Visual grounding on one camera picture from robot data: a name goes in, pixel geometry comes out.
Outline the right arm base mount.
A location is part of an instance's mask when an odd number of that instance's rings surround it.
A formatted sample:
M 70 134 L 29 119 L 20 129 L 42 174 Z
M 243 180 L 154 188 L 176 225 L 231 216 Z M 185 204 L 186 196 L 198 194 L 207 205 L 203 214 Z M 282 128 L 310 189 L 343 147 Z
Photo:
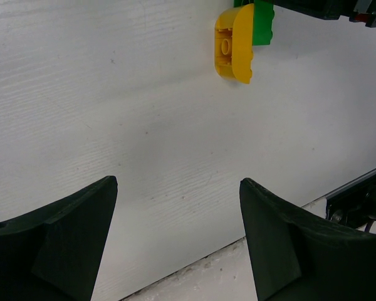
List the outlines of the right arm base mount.
M 330 192 L 326 219 L 365 232 L 376 223 L 376 168 Z

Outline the dark green lego piece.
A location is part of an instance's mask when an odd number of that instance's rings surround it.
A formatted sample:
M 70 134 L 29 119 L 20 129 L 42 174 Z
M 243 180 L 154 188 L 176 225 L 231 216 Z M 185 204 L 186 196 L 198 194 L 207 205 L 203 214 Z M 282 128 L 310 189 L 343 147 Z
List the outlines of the dark green lego piece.
M 274 6 L 272 3 L 257 0 L 234 0 L 233 7 L 254 4 L 253 46 L 270 45 L 273 38 Z

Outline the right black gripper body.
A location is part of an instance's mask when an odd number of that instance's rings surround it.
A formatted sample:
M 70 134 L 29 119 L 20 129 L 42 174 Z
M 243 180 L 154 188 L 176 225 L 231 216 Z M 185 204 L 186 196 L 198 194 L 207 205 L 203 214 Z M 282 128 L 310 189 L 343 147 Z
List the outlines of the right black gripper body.
M 376 0 L 275 0 L 272 3 L 317 19 L 338 20 L 345 16 L 350 22 L 376 28 Z

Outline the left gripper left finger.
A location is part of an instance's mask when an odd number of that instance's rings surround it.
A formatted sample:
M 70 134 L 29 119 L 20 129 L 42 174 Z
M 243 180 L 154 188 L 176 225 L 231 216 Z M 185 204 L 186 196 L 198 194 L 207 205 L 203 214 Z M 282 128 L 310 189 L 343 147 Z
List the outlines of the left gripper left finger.
M 0 300 L 90 300 L 117 192 L 106 176 L 0 222 Z

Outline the yellow curved lego brick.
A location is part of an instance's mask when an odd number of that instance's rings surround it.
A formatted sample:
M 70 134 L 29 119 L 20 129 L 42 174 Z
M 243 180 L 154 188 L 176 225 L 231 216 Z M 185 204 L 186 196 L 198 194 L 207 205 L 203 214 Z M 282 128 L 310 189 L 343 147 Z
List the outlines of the yellow curved lego brick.
M 230 8 L 214 26 L 214 66 L 224 79 L 249 84 L 252 77 L 254 4 Z

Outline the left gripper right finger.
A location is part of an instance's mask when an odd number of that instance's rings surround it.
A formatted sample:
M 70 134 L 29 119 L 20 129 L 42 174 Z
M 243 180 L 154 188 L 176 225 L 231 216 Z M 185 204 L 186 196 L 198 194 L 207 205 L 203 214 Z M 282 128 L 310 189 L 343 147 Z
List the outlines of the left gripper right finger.
M 376 300 L 376 234 L 316 216 L 249 178 L 239 198 L 259 300 Z

